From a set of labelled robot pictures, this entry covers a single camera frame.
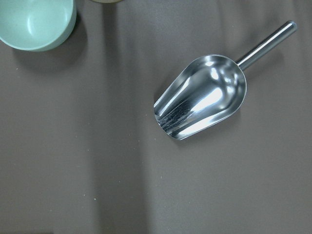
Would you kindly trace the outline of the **steel scoop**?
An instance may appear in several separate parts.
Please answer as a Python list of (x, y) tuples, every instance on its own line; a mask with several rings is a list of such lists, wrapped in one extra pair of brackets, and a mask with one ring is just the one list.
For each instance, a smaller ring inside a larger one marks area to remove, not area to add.
[(158, 125), (183, 140), (232, 116), (247, 93), (244, 70), (297, 30), (289, 20), (238, 61), (211, 54), (193, 60), (154, 104)]

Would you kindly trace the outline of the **mint green bowl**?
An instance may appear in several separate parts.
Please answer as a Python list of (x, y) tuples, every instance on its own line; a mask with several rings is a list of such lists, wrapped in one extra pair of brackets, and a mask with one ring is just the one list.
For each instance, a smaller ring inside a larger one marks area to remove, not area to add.
[(74, 0), (2, 0), (0, 40), (18, 50), (48, 51), (68, 39), (76, 18)]

